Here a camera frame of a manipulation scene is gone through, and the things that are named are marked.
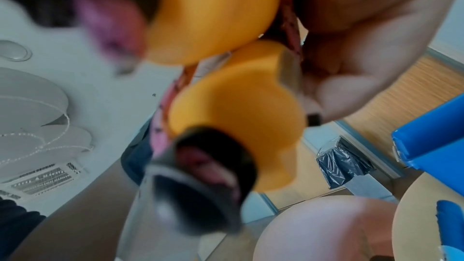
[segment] hand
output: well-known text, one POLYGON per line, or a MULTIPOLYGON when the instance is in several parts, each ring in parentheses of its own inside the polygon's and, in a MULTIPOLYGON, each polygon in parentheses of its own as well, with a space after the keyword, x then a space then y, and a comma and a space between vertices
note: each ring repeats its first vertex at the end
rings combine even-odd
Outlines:
POLYGON ((453 0, 295 0, 307 113, 324 122, 359 110, 424 52, 453 0))

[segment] black plastic bag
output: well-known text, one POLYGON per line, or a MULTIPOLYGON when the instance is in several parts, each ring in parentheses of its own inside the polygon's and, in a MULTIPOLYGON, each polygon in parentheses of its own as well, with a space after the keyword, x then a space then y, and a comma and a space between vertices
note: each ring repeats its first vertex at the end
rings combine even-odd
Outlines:
POLYGON ((371 161, 343 137, 324 145, 316 158, 329 189, 338 188, 356 175, 375 170, 371 161))

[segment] yellow object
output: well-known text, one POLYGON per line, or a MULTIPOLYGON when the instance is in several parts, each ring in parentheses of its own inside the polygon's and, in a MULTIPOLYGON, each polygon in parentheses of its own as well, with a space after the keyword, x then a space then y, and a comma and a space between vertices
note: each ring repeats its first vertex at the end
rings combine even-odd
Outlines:
POLYGON ((190 65, 264 33, 280 0, 160 0, 147 33, 147 58, 190 65))
POLYGON ((298 68, 298 58, 284 45, 254 41, 177 96, 169 127, 175 135, 191 127, 229 135, 253 156, 259 174, 255 190, 280 188, 295 178, 295 148, 306 127, 291 91, 298 86, 288 79, 296 76, 289 70, 298 68))

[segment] white table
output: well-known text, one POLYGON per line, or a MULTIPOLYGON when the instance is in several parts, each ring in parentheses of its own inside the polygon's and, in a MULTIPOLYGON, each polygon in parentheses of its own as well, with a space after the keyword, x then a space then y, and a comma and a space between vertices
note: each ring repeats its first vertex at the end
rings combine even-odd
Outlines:
POLYGON ((395 261, 439 261, 440 236, 436 202, 449 200, 464 208, 464 197, 429 174, 421 175, 401 199, 393 220, 395 261))

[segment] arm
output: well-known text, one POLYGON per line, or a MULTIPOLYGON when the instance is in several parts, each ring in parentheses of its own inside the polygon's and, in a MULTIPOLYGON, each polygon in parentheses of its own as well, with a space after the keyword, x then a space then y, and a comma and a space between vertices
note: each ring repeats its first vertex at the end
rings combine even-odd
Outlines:
POLYGON ((84 191, 43 221, 11 261, 113 261, 137 185, 116 161, 84 191))

